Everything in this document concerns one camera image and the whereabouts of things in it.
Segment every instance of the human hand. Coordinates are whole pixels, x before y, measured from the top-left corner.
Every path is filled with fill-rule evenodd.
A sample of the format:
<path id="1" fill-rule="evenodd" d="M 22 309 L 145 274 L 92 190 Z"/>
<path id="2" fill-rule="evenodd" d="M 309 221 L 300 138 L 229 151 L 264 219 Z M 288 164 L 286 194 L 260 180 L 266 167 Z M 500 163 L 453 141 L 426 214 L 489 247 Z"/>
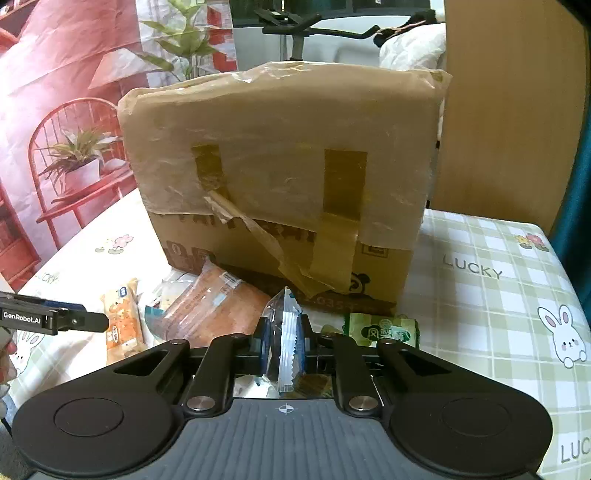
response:
<path id="1" fill-rule="evenodd" d="M 14 380 L 17 377 L 17 370 L 14 368 L 9 355 L 17 352 L 17 344 L 13 341 L 7 343 L 6 347 L 0 352 L 0 419 L 3 419 L 7 413 L 6 404 L 2 401 L 4 395 L 10 389 L 6 382 Z"/>
<path id="2" fill-rule="evenodd" d="M 0 351 L 0 385 L 14 380 L 17 376 L 17 370 L 14 368 L 10 357 L 17 352 L 17 344 L 13 341 L 7 343 L 4 350 Z"/>

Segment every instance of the green plant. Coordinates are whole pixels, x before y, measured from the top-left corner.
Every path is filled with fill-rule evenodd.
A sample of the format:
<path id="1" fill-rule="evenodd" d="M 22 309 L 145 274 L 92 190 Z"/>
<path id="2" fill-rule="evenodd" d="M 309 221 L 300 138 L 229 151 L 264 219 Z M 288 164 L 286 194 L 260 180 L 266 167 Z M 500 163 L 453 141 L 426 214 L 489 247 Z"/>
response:
<path id="1" fill-rule="evenodd" d="M 120 137 L 114 137 L 110 133 L 100 132 L 97 129 L 78 130 L 77 132 L 61 132 L 66 143 L 56 143 L 41 150 L 49 150 L 50 157 L 55 160 L 43 170 L 39 176 L 47 173 L 47 178 L 50 178 L 53 173 L 56 173 L 53 183 L 65 173 L 74 171 L 91 161 L 99 158 L 99 153 L 116 141 Z"/>
<path id="2" fill-rule="evenodd" d="M 195 26 L 195 17 L 202 7 L 197 4 L 198 1 L 168 0 L 168 3 L 184 18 L 185 25 L 182 30 L 152 20 L 141 21 L 144 25 L 156 30 L 156 32 L 164 34 L 164 36 L 156 39 L 156 43 L 165 51 L 174 55 L 174 58 L 172 61 L 168 61 L 163 57 L 147 52 L 135 54 L 142 60 L 156 65 L 160 70 L 170 72 L 179 82 L 181 79 L 174 72 L 176 63 L 179 63 L 184 79 L 189 80 L 199 77 L 199 59 L 215 52 L 215 49 L 208 43 L 207 33 Z"/>

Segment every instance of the handlebar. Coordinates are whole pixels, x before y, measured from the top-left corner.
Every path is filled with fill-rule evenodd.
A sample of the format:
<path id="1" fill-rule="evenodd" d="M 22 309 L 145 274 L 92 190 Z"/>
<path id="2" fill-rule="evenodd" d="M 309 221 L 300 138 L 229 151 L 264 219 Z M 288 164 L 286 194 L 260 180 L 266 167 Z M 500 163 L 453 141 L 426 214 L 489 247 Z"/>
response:
<path id="1" fill-rule="evenodd" d="M 364 40 L 372 37 L 379 30 L 379 26 L 374 25 L 363 33 L 345 32 L 342 30 L 330 30 L 328 28 L 311 28 L 310 33 L 317 35 L 333 35 L 335 37 L 354 38 L 355 40 Z"/>
<path id="2" fill-rule="evenodd" d="M 332 35 L 334 37 L 364 40 L 373 36 L 379 30 L 379 26 L 377 25 L 374 25 L 363 33 L 332 30 L 329 28 L 311 28 L 312 25 L 317 24 L 322 20 L 322 15 L 320 14 L 314 14 L 306 19 L 302 19 L 302 17 L 289 12 L 275 12 L 264 10 L 262 8 L 255 9 L 255 13 L 265 23 L 262 28 L 262 32 L 265 35 L 295 35 L 301 37 L 308 37 L 310 35 Z"/>
<path id="3" fill-rule="evenodd" d="M 294 25 L 265 25 L 262 28 L 262 32 L 264 34 L 275 34 L 275 35 L 297 35 L 298 33 L 302 33 L 307 28 L 310 28 L 312 25 L 317 24 L 320 20 L 322 20 L 322 15 L 315 14 L 311 17 L 306 18 L 299 24 Z"/>

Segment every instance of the panda logo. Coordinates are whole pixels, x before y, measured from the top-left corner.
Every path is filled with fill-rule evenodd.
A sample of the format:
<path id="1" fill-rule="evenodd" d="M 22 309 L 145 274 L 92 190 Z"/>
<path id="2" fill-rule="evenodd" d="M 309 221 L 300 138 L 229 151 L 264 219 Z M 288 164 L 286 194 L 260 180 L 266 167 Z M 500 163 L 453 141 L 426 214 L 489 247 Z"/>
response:
<path id="1" fill-rule="evenodd" d="M 349 296 L 351 297 L 369 297 L 365 294 L 365 286 L 370 282 L 365 273 L 352 273 L 351 286 L 349 287 Z"/>

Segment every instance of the teal curtain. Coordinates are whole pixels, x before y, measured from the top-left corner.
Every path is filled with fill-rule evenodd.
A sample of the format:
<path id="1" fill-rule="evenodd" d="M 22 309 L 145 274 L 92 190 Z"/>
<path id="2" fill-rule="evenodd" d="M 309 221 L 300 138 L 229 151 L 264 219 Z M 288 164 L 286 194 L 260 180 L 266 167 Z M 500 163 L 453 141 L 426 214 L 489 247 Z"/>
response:
<path id="1" fill-rule="evenodd" d="M 591 103 L 587 100 L 586 118 L 574 161 L 569 186 L 558 215 L 550 243 L 591 325 Z"/>

